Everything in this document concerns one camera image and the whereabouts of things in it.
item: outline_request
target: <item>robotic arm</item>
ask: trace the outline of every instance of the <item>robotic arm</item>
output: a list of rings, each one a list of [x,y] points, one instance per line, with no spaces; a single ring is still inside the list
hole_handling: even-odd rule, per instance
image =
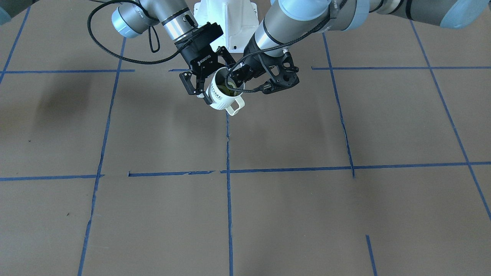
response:
[[[35,2],[37,0],[0,0],[0,25]],[[89,16],[89,28],[93,14],[113,3],[121,3],[112,15],[112,22],[125,37],[137,37],[149,27],[162,24],[178,49],[175,55],[180,53],[189,66],[188,71],[180,74],[188,94],[204,98],[212,105],[214,99],[205,91],[205,80],[223,67],[228,72],[221,76],[221,83],[217,85],[229,96],[257,91],[271,94],[297,85],[299,68],[294,66],[288,50],[313,32],[357,28],[369,12],[391,14],[442,28],[463,28],[477,19],[490,0],[271,0],[271,8],[238,62],[225,47],[212,49],[210,44],[223,35],[222,28],[217,23],[198,27],[184,0],[101,2],[105,3]],[[224,64],[218,61],[219,56]],[[138,63],[156,64],[166,60]],[[251,90],[237,88],[263,74],[269,77],[263,85]],[[196,76],[195,85],[191,82],[193,75]]]

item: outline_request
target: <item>mug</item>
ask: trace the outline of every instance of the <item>mug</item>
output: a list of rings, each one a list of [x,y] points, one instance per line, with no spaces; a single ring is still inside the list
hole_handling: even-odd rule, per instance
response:
[[[243,108],[246,104],[242,99],[242,93],[230,91],[225,86],[225,77],[227,76],[228,70],[227,67],[222,67],[215,72],[213,76],[212,83],[206,90],[207,95],[212,99],[213,103],[210,105],[216,110],[227,110],[230,116],[234,116],[239,112],[241,108]],[[233,82],[229,82],[229,85],[235,87]],[[244,89],[245,85],[242,84],[240,89]],[[233,109],[231,107],[232,103],[236,102],[239,107],[237,109]]]

